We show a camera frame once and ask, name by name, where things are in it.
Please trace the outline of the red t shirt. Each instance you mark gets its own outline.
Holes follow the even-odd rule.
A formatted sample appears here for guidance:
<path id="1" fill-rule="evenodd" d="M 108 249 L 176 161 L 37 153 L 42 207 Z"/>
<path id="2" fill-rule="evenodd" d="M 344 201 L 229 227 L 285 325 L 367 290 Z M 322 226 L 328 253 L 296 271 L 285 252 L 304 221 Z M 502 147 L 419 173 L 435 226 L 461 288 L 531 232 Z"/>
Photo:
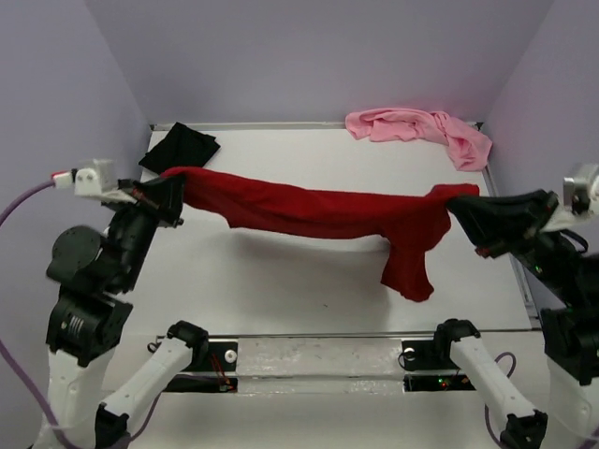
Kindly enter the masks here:
<path id="1" fill-rule="evenodd" d="M 434 291 L 425 258 L 451 228 L 447 202 L 479 195 L 470 183 L 437 184 L 423 196 L 395 196 L 310 190 L 203 167 L 173 167 L 162 175 L 183 176 L 185 204 L 222 216 L 232 228 L 312 239 L 386 239 L 381 283 L 414 302 L 428 300 Z"/>

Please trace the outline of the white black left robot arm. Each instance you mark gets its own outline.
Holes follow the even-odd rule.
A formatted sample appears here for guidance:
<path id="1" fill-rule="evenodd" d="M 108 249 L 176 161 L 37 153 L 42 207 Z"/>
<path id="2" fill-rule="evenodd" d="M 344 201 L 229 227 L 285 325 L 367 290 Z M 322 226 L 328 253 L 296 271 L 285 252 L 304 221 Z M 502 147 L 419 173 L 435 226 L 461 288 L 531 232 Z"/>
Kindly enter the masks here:
<path id="1" fill-rule="evenodd" d="M 122 387 L 102 394 L 133 311 L 119 296 L 134 289 L 157 229 L 183 223 L 184 185 L 182 175 L 119 180 L 99 198 L 114 212 L 106 232 L 78 225 L 54 242 L 46 275 L 59 292 L 47 329 L 50 380 L 35 448 L 126 448 L 143 431 L 135 422 L 149 421 L 168 384 L 205 363 L 208 332 L 179 321 Z"/>

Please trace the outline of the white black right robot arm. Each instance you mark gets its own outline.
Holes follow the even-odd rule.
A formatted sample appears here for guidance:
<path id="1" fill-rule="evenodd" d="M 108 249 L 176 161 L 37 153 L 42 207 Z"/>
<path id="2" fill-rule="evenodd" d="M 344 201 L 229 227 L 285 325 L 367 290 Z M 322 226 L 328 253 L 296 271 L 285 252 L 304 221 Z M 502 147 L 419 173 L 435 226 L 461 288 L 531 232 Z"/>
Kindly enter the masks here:
<path id="1" fill-rule="evenodd" d="M 553 192 L 459 196 L 446 204 L 483 258 L 510 254 L 563 304 L 540 311 L 550 376 L 549 410 L 523 397 L 489 355 L 468 320 L 435 330 L 432 359 L 469 378 L 501 428 L 501 448 L 594 448 L 598 445 L 598 257 L 575 225 L 598 214 L 598 201 L 568 206 Z"/>

